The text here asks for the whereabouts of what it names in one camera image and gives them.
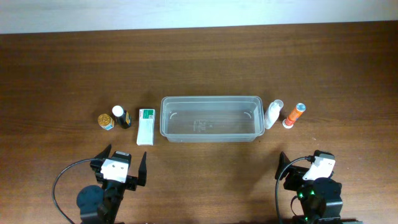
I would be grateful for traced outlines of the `small jar gold lid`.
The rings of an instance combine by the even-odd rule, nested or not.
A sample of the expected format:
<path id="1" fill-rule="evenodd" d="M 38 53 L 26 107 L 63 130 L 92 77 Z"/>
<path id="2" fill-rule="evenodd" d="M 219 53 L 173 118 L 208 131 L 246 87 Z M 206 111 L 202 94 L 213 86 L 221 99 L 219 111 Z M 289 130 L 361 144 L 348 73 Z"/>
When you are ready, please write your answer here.
<path id="1" fill-rule="evenodd" d="M 101 114 L 98 116 L 98 124 L 105 130 L 109 131 L 114 128 L 114 120 L 108 114 Z"/>

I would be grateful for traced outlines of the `dark bottle white cap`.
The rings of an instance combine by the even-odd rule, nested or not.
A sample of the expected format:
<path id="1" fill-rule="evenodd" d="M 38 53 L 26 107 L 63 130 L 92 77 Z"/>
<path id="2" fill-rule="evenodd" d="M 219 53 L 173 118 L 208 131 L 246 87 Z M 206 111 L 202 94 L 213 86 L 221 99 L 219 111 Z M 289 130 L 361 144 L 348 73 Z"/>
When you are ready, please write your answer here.
<path id="1" fill-rule="evenodd" d="M 112 108 L 112 113 L 116 119 L 116 122 L 124 129 L 131 127 L 131 116 L 130 114 L 119 105 Z"/>

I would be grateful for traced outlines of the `orange tube white cap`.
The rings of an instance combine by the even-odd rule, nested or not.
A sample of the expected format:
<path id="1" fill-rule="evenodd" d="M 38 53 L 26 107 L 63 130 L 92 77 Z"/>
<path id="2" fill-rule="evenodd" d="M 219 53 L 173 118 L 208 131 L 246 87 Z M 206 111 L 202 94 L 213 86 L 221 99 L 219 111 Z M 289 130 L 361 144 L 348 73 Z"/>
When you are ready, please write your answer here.
<path id="1" fill-rule="evenodd" d="M 296 120 L 299 119 L 299 117 L 302 115 L 302 113 L 306 110 L 306 106 L 303 103 L 298 103 L 295 108 L 292 110 L 292 112 L 286 117 L 282 125 L 284 128 L 290 129 L 294 126 L 294 123 Z"/>

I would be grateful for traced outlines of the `white green medicine box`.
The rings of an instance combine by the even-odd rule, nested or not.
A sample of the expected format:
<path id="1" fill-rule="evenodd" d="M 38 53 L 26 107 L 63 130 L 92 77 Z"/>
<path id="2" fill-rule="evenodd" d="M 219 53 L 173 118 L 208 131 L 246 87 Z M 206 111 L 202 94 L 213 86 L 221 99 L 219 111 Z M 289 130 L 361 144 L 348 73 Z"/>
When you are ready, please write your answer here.
<path id="1" fill-rule="evenodd" d="M 140 109 L 139 110 L 139 128 L 137 132 L 138 146 L 154 145 L 154 126 L 155 126 L 155 110 Z"/>

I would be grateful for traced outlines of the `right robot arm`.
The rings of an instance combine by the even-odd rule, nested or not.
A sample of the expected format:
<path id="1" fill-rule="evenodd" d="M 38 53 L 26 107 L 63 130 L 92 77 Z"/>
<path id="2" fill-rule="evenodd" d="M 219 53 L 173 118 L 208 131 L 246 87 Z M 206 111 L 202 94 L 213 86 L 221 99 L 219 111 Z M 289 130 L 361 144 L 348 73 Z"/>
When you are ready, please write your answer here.
<path id="1" fill-rule="evenodd" d="M 294 215 L 292 223 L 341 223 L 340 212 L 342 184 L 332 179 L 335 156 L 316 150 L 311 156 L 289 160 L 280 153 L 275 173 L 275 209 L 278 222 L 283 218 L 279 211 L 279 182 L 285 180 L 283 188 L 294 191 L 293 199 L 299 200 L 303 215 Z"/>

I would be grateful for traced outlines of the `clear plastic container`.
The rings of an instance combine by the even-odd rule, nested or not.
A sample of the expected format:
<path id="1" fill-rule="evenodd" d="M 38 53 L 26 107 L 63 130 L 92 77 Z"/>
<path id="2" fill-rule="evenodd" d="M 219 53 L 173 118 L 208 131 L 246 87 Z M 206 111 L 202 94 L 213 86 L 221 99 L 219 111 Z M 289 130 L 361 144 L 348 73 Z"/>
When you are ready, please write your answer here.
<path id="1" fill-rule="evenodd" d="M 258 96 L 167 96 L 160 133 L 170 142 L 251 142 L 265 132 Z"/>

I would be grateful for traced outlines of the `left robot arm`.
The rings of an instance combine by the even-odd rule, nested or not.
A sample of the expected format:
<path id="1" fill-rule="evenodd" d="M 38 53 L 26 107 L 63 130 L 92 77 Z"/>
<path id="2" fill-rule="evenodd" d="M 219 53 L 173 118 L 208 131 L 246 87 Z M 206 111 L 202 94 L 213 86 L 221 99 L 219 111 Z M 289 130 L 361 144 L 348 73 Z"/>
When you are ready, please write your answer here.
<path id="1" fill-rule="evenodd" d="M 108 145 L 90 161 L 98 185 L 89 185 L 77 195 L 82 223 L 114 223 L 125 191 L 135 191 L 138 186 L 146 185 L 146 153 L 141 159 L 138 176 L 134 177 L 128 174 L 132 156 L 121 151 L 110 152 L 111 145 Z"/>

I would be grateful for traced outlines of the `white spray bottle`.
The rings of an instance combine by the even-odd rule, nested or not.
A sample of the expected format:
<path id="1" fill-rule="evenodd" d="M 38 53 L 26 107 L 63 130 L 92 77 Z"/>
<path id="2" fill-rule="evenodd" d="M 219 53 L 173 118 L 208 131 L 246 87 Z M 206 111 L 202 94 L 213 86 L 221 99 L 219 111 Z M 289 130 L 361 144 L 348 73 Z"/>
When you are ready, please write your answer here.
<path id="1" fill-rule="evenodd" d="M 274 100 L 267 108 L 264 114 L 264 127 L 270 129 L 274 123 L 279 119 L 280 111 L 284 103 L 282 100 Z"/>

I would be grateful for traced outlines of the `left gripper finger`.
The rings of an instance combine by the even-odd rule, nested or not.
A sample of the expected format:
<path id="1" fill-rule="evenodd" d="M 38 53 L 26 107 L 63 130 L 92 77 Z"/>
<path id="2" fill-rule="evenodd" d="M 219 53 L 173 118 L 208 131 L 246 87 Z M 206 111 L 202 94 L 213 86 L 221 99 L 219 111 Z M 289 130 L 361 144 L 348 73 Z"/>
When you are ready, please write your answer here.
<path id="1" fill-rule="evenodd" d="M 100 152 L 97 156 L 95 156 L 95 159 L 107 159 L 111 152 L 111 148 L 112 148 L 111 144 L 106 146 L 106 148 L 102 152 Z"/>
<path id="2" fill-rule="evenodd" d="M 138 177 L 137 177 L 137 184 L 140 186 L 145 186 L 147 182 L 147 166 L 146 166 L 146 158 L 147 158 L 147 153 L 145 152 L 143 154 L 140 166 L 139 166 L 139 171 L 138 171 Z"/>

